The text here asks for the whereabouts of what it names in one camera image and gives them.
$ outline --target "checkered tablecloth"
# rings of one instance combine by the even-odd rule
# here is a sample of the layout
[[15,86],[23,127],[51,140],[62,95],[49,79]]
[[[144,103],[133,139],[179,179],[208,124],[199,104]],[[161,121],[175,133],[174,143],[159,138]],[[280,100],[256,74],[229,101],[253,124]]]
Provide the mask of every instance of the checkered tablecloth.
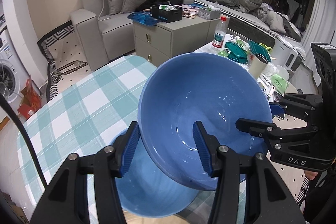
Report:
[[[142,57],[121,57],[57,95],[24,123],[48,183],[70,153],[95,154],[137,121],[142,88],[155,69]],[[21,134],[17,149],[26,191],[36,205],[44,188]],[[244,188],[241,184],[239,215],[244,214]],[[206,223],[213,198],[214,192],[201,191],[180,215],[192,224]],[[93,176],[88,176],[88,203],[91,223],[98,223]]]

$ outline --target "washing machine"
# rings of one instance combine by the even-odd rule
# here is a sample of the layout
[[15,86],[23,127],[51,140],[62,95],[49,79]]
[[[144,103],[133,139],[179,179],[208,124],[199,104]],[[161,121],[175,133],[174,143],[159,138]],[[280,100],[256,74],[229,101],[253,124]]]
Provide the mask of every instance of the washing machine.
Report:
[[[9,90],[7,101],[15,113],[23,97],[20,91],[26,86],[28,78],[29,74],[16,53],[8,29],[4,27],[0,31],[0,82]],[[40,94],[37,86],[33,85],[34,90]]]

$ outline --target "large blue bowl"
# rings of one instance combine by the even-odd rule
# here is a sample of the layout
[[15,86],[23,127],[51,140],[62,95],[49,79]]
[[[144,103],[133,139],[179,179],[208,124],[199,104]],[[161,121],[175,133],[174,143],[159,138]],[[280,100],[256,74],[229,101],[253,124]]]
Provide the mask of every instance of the large blue bowl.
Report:
[[176,182],[198,190],[215,190],[217,179],[203,170],[192,134],[195,121],[237,153],[267,151],[262,139],[236,129],[239,118],[272,122],[264,92],[240,65],[204,52],[162,64],[147,80],[138,108],[142,141],[152,160]]
[[123,178],[116,178],[115,183],[121,206],[142,217],[176,214],[186,208],[198,194],[198,190],[178,184],[166,176],[149,157],[141,138],[129,171]]

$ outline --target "plastic bottle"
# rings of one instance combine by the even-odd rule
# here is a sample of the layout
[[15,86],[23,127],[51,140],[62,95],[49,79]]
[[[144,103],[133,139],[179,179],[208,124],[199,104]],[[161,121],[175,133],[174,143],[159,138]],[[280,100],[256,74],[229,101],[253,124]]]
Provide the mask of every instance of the plastic bottle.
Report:
[[220,22],[217,24],[215,35],[212,42],[212,48],[216,52],[221,51],[223,41],[226,35],[226,30],[227,30],[226,17],[222,16],[220,18]]

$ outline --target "white electric kettle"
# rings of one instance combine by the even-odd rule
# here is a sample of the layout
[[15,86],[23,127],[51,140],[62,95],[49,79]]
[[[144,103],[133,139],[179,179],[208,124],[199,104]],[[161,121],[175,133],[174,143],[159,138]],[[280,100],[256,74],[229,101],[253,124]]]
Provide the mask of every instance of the white electric kettle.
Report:
[[287,40],[282,37],[277,37],[270,55],[274,58],[272,60],[274,65],[279,65],[286,70],[290,70],[298,53]]

